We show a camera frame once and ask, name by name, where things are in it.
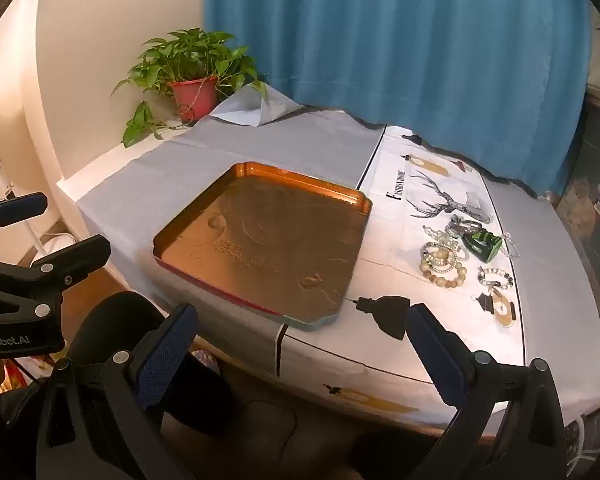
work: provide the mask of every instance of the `floor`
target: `floor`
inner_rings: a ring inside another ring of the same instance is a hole
[[[122,290],[103,269],[64,293],[62,331],[70,343],[91,309]],[[226,363],[222,375],[242,406],[228,433],[209,438],[165,416],[168,446],[198,480],[403,478],[430,437],[332,412],[282,392]]]

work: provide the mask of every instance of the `beaded bracelet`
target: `beaded bracelet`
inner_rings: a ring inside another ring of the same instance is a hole
[[[445,233],[444,231],[434,231],[431,227],[426,225],[423,225],[422,229],[440,245],[445,246],[447,249],[451,249],[456,254],[456,259],[459,261],[465,262],[469,259],[469,253],[464,250],[464,247],[462,247],[457,240],[453,240],[448,233]]]
[[[449,272],[456,265],[456,253],[436,242],[428,242],[420,251],[422,260],[436,272]]]
[[[430,253],[428,249],[435,248],[436,251]],[[454,256],[455,253],[449,248],[446,248],[435,242],[429,242],[422,248],[422,259],[420,261],[420,270],[425,278],[431,283],[435,283],[437,286],[443,286],[445,288],[456,288],[456,286],[462,286],[466,279],[466,268],[462,266],[462,263],[456,262]],[[432,261],[441,262],[442,267],[446,269],[440,269]],[[454,280],[447,280],[444,276],[435,275],[432,270],[436,272],[449,272],[455,269],[458,272],[458,277]]]
[[[497,276],[502,276],[505,280],[507,280],[507,282],[488,282],[486,280],[487,274],[496,274]],[[478,282],[480,282],[481,285],[486,286],[489,290],[493,290],[496,287],[501,290],[507,290],[513,286],[513,277],[503,269],[483,269],[482,267],[478,267]]]

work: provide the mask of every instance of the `white paper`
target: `white paper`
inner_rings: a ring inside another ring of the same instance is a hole
[[[253,86],[243,86],[234,95],[221,102],[209,115],[229,123],[260,126],[302,108],[302,105],[292,101],[275,88],[267,84],[265,87],[267,96],[263,98]]]

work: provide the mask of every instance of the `bracelet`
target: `bracelet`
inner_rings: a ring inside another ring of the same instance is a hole
[[[502,282],[488,282],[486,280],[487,274],[496,274],[497,276],[502,276],[506,281],[506,283]],[[513,278],[512,276],[503,269],[483,269],[482,267],[478,267],[478,282],[481,285],[486,286],[489,290],[493,290],[494,288],[500,288],[501,290],[507,290],[513,286]]]
[[[472,234],[482,229],[482,224],[475,220],[462,218],[460,215],[451,215],[451,222],[447,229],[457,232],[458,235]]]
[[[431,283],[435,283],[437,286],[444,288],[456,288],[456,286],[462,286],[464,280],[466,279],[466,268],[463,267],[460,262],[456,262],[454,266],[449,267],[447,270],[451,269],[455,269],[458,272],[458,277],[454,280],[448,280],[444,276],[435,275],[433,272],[431,272],[432,267],[429,265],[429,263],[427,263],[426,260],[422,259],[420,262],[420,270],[422,271],[422,275]]]
[[[431,227],[427,227],[426,225],[423,225],[422,229],[437,243],[453,251],[456,254],[457,260],[465,262],[469,259],[469,253],[460,245],[460,242],[453,240],[448,233],[445,233],[444,231],[434,231]]]
[[[454,280],[447,280],[444,276],[437,276],[432,272],[432,270],[435,270],[444,273],[452,269],[455,269],[458,273],[458,277]],[[422,248],[420,270],[431,283],[445,288],[462,286],[466,279],[466,268],[462,266],[462,263],[456,261],[455,253],[448,247],[435,242],[428,242]]]
[[[445,233],[448,234],[451,238],[459,238],[460,233],[456,231],[453,227],[453,224],[449,223],[448,226],[445,227]]]
[[[449,272],[456,265],[456,253],[436,242],[426,243],[420,254],[422,261],[436,272]]]
[[[505,244],[502,244],[500,246],[500,252],[504,254],[507,258],[519,258],[520,251],[518,250],[517,245],[513,243],[511,235],[509,233],[502,233],[502,238],[506,241],[507,247],[505,247]]]

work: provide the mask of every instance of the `metal tray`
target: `metal tray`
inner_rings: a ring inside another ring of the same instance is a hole
[[[357,190],[235,164],[160,231],[154,256],[233,303],[314,330],[338,314],[370,212]]]

